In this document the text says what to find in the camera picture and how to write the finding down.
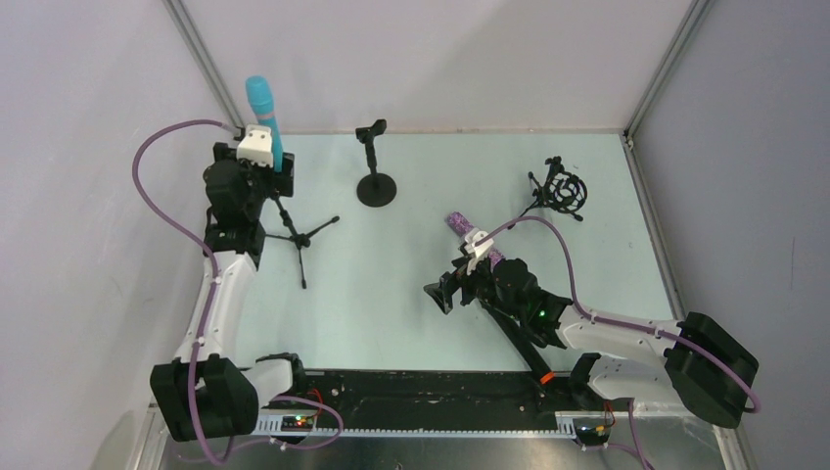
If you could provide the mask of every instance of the tripod microphone stand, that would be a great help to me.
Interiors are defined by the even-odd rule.
[[[294,243],[294,246],[297,247],[297,255],[300,259],[300,283],[304,289],[308,288],[307,283],[305,282],[305,268],[302,266],[302,249],[309,248],[311,246],[311,237],[317,234],[320,230],[328,227],[333,223],[337,223],[340,220],[339,215],[335,215],[332,217],[331,220],[328,222],[320,225],[319,227],[311,230],[308,233],[298,233],[297,229],[294,227],[294,222],[291,220],[291,216],[288,214],[288,211],[283,207],[282,203],[280,203],[280,198],[274,198],[274,201],[277,203],[277,207],[280,209],[280,218],[283,219],[283,225],[288,228],[288,231],[291,233],[290,237],[284,237],[282,235],[269,235],[265,234],[268,238],[276,238],[277,240],[285,240],[287,242]]]

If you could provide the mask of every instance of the blue microphone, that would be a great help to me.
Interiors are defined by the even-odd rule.
[[[245,80],[245,92],[248,94],[248,104],[256,116],[259,125],[271,128],[273,144],[271,152],[274,154],[274,171],[283,170],[283,142],[280,139],[280,128],[277,126],[277,117],[274,115],[274,97],[271,88],[264,76],[254,75]]]

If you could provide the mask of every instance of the orange band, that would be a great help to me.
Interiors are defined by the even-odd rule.
[[[554,376],[554,375],[555,375],[555,374],[554,374],[553,372],[548,372],[548,373],[546,373],[546,374],[544,375],[544,377],[542,377],[541,379],[539,379],[539,382],[541,382],[541,384],[542,384],[542,385],[545,385],[546,383],[548,383],[548,382],[550,382],[551,380],[553,380],[553,376]]]

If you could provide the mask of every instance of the table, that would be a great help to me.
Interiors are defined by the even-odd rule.
[[[453,211],[490,230],[531,201],[528,171],[562,156],[588,198],[583,222],[534,210],[562,231],[574,258],[577,291],[589,306],[648,319],[671,311],[649,233],[615,134],[398,134],[375,141],[379,170],[397,183],[388,206],[367,208],[355,194],[368,173],[353,135],[284,137],[296,155],[295,196],[284,199],[299,232],[337,214],[303,250],[308,289],[300,288],[291,243],[266,239],[248,294],[235,362],[298,353],[306,368],[527,370],[477,305],[444,315],[424,294],[458,258],[459,238],[444,223]],[[287,235],[268,204],[262,224]],[[542,224],[527,222],[495,239],[508,258],[522,258],[554,294],[570,297],[564,256]],[[554,370],[570,370],[581,352],[547,348]]]

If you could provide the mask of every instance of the black round base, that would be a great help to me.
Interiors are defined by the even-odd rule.
[[[378,173],[377,179],[367,174],[357,183],[357,199],[370,208],[382,208],[390,203],[396,194],[397,186],[387,174]]]

